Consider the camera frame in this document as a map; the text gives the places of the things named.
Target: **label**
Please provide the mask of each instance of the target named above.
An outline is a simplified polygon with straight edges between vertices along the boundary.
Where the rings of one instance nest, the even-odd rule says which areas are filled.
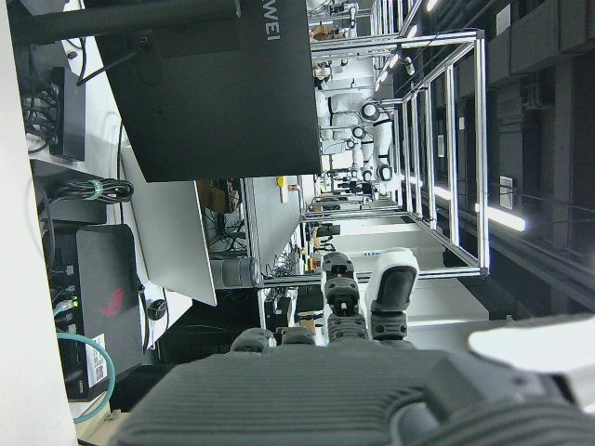
[[[94,337],[93,340],[105,348],[105,334]],[[108,375],[108,364],[101,354],[91,346],[85,345],[86,349],[86,375],[89,380],[89,387],[95,386],[99,381]]]

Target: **monitor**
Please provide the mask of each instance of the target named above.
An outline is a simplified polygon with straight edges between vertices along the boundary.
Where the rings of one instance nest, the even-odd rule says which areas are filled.
[[[147,181],[321,172],[305,2],[239,4],[239,18],[96,37],[106,65],[139,52],[107,74]]]

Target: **cable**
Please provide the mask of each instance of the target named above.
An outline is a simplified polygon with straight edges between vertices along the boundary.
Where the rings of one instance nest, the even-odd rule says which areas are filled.
[[[165,330],[164,333],[169,330],[169,302],[167,301],[167,294],[165,293],[165,288],[161,288],[161,291],[163,292],[164,295],[164,301],[165,301],[165,317],[166,319],[166,323],[165,323]]]
[[[106,204],[129,202],[134,186],[125,179],[71,180],[57,189],[56,200],[97,200]]]
[[[32,84],[32,93],[29,95],[21,95],[22,99],[29,99],[29,104],[22,104],[23,108],[23,119],[25,123],[25,132],[37,136],[44,140],[44,144],[40,147],[35,149],[29,150],[29,154],[38,153],[44,149],[46,149],[52,142],[54,142],[55,138],[58,135],[58,126],[60,125],[61,119],[61,106],[60,106],[60,98],[55,91],[55,86],[49,84],[43,80],[41,80],[36,75],[31,74],[19,74],[19,78],[28,79]],[[37,86],[43,86],[43,89],[40,92],[36,92],[35,88]],[[35,101],[43,101],[47,105],[47,111],[41,111],[42,108],[35,106]],[[51,110],[56,111],[55,119],[51,119]],[[38,113],[42,113],[43,118],[40,120],[40,116]]]
[[[100,346],[93,339],[74,333],[56,333],[56,336],[58,337],[58,339],[82,342],[83,344],[91,346],[105,359],[108,366],[108,389],[105,392],[103,399],[101,400],[99,405],[91,412],[74,418],[75,424],[83,423],[87,420],[90,420],[95,415],[99,414],[103,410],[103,408],[107,406],[108,402],[110,401],[110,398],[112,397],[113,388],[115,387],[115,368],[113,367],[113,361],[108,352],[105,351],[105,348]]]
[[[78,39],[81,43],[81,51],[83,52],[83,63],[81,65],[81,72],[78,74],[78,81],[76,84],[78,86],[83,84],[83,79],[85,79],[85,71],[86,71],[86,39],[85,37],[81,37]]]
[[[47,274],[50,274],[52,268],[54,268],[54,262],[56,260],[56,228],[54,227],[54,220],[52,219],[52,215],[49,210],[50,202],[47,198],[46,188],[44,188],[39,181],[35,183],[35,186],[41,190],[42,201],[44,204],[44,209],[42,210],[41,214],[44,212],[46,213],[47,233],[49,238],[49,252],[47,253],[46,270]]]
[[[145,316],[145,335],[142,340],[142,352],[146,352],[149,348],[149,313],[147,310],[147,297],[145,296],[145,286],[140,281],[139,275],[137,274],[137,284],[139,285],[139,299],[142,305],[142,314]]]
[[[120,181],[120,169],[121,169],[121,163],[122,163],[122,135],[124,134],[124,122],[121,120],[120,121],[120,132],[118,135],[118,150],[116,152],[116,162],[115,162],[115,177],[118,181]],[[124,205],[122,204],[122,202],[119,202],[120,204],[120,224],[124,224]]]

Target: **fluorescent light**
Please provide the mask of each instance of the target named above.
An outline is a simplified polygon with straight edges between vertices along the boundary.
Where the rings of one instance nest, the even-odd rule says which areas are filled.
[[[428,3],[426,4],[426,10],[428,12],[432,11],[437,3],[438,0],[428,0]]]
[[[407,38],[410,39],[411,37],[413,37],[416,34],[417,34],[417,25],[413,25],[411,27],[411,29],[409,30],[409,33],[407,33]]]
[[[443,198],[449,202],[453,199],[453,193],[450,190],[446,190],[436,186],[434,186],[434,195]]]
[[[389,68],[393,68],[399,61],[399,53],[394,53],[390,59]]]
[[[527,227],[527,222],[519,216],[514,216],[513,214],[509,214],[508,212],[504,212],[489,206],[486,207],[486,210],[487,217],[490,220],[494,220],[496,223],[500,223],[501,225],[511,228],[512,230],[523,232]],[[480,206],[478,204],[475,204],[475,212],[480,212]]]

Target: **metal extrusion frame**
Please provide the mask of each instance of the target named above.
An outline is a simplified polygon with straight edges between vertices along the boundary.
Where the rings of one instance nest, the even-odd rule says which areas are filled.
[[[420,0],[409,3],[411,7],[419,8]],[[372,10],[374,18],[377,5]],[[446,58],[444,58],[428,75],[421,81],[412,85],[411,90],[402,98],[385,99],[380,103],[385,107],[392,107],[394,113],[393,135],[394,145],[392,159],[394,160],[395,175],[400,176],[402,167],[401,152],[403,152],[403,180],[405,183],[405,210],[403,210],[402,186],[398,187],[397,202],[388,202],[388,205],[380,207],[368,206],[360,209],[341,209],[335,211],[314,211],[309,207],[303,214],[302,223],[317,221],[340,221],[363,218],[382,218],[387,216],[409,216],[415,223],[425,230],[430,236],[440,242],[445,249],[457,256],[464,264],[462,267],[423,269],[419,273],[419,279],[442,279],[484,276],[489,272],[490,267],[490,241],[487,217],[488,203],[488,170],[487,170],[487,113],[486,113],[486,69],[485,69],[485,39],[482,31],[464,31],[454,33],[440,33],[434,35],[415,36],[412,38],[403,37],[403,34],[411,26],[413,16],[403,18],[403,0],[397,2],[396,28],[397,33],[373,36],[358,37],[355,39],[343,39],[332,42],[320,42],[311,46],[312,60],[330,59],[353,59],[361,56],[387,57],[397,47],[404,49],[426,46],[458,45]],[[377,24],[378,28],[384,28],[382,23]],[[476,182],[477,182],[477,233],[478,245],[477,255],[473,255],[460,245],[458,228],[458,200],[457,200],[457,177],[456,177],[456,76],[454,66],[470,52],[474,51],[475,65],[475,134],[476,134]],[[448,179],[449,179],[449,229],[450,236],[446,237],[438,231],[435,177],[434,177],[434,128],[432,98],[434,89],[432,83],[440,76],[445,79],[445,103],[446,103],[446,146],[448,153]],[[425,113],[425,128],[419,128],[420,103]],[[402,126],[400,126],[399,115],[401,115]],[[425,132],[425,147],[419,142],[420,132]],[[427,172],[425,175],[425,189],[429,194],[429,211],[424,215],[421,203],[422,172],[420,170],[420,159],[426,157]],[[413,164],[414,175],[411,175]],[[416,206],[414,209],[412,197],[413,186],[415,186]],[[369,281],[371,272],[362,271],[357,273],[358,281],[366,283]],[[316,285],[320,283],[320,274],[308,274],[303,276],[289,276],[282,278],[267,279],[263,287],[274,286],[300,286]]]

